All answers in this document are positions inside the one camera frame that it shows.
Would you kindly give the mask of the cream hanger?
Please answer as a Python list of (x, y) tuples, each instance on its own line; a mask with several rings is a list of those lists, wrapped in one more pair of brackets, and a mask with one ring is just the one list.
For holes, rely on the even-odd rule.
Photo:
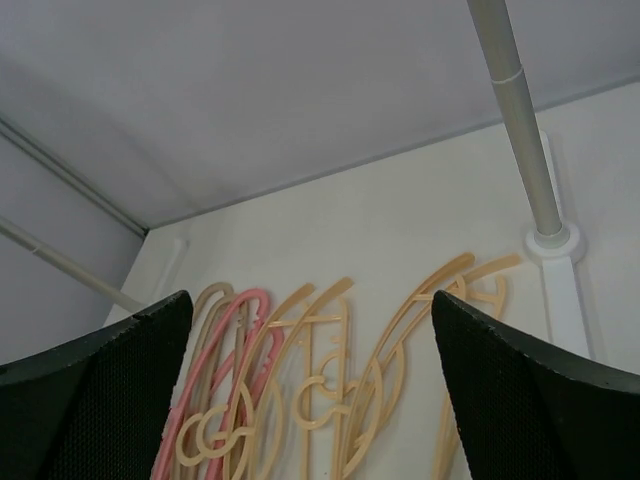
[(431, 312), (436, 288), (473, 266), (475, 260), (474, 254), (465, 252), (448, 261), (411, 292), (391, 318), (356, 387), (331, 474), (333, 479), (348, 479), (355, 473), (393, 415), (406, 378), (405, 342)]
[[(461, 300), (475, 301), (480, 304), (489, 306), (492, 309), (492, 312), (494, 314), (496, 314), (498, 317), (502, 317), (504, 314), (505, 306), (507, 304), (507, 294), (508, 294), (507, 279), (503, 275), (503, 272), (510, 268), (518, 266), (520, 263), (521, 263), (521, 257), (516, 253), (508, 254), (506, 256), (493, 259), (491, 261), (488, 261), (480, 265), (478, 265), (475, 260), (475, 263), (473, 264), (473, 266), (465, 269), (463, 273), (455, 275), (453, 279), (448, 280), (445, 283), (441, 284), (441, 286), (436, 288), (435, 292), (438, 290), (444, 290)], [(432, 313), (432, 304), (433, 304), (433, 298), (431, 303), (431, 312), (425, 317), (425, 319), (423, 319), (419, 323), (419, 325), (428, 317), (430, 317)], [(411, 338), (411, 335), (408, 337), (408, 339), (405, 342), (406, 359), (407, 359), (407, 341)], [(405, 383), (407, 379), (407, 368), (406, 368)], [(384, 431), (388, 423), (381, 430), (381, 432)]]
[[(330, 307), (353, 285), (352, 279), (344, 277), (320, 295), (307, 283), (294, 291), (277, 308), (271, 306), (269, 317), (258, 333), (256, 346), (260, 357), (252, 363), (253, 371), (261, 367), (271, 347), (270, 330), (281, 327), (284, 344), (272, 363), (266, 386), (256, 406), (255, 436), (250, 441), (249, 457), (244, 476), (240, 479), (269, 479), (286, 443), (287, 430), (295, 425), (291, 407), (294, 394), (303, 381), (302, 349), (298, 339), (303, 323), (311, 315)], [(207, 479), (202, 467), (194, 479)]]
[(339, 479), (343, 424), (350, 411), (353, 389), (348, 377), (351, 315), (340, 297), (304, 321), (298, 345), (302, 349), (303, 381), (297, 388), (291, 413), (301, 440), (299, 473), (313, 479), (314, 435), (320, 439), (320, 473), (323, 479)]

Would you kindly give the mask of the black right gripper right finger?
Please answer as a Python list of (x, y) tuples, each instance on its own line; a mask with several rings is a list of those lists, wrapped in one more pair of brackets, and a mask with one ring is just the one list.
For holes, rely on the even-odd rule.
[(636, 479), (639, 377), (444, 291), (432, 323), (474, 479)]

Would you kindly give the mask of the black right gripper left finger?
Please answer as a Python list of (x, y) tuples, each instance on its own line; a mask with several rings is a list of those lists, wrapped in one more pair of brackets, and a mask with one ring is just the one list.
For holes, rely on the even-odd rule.
[(1, 367), (4, 479), (148, 479), (191, 330), (186, 291)]

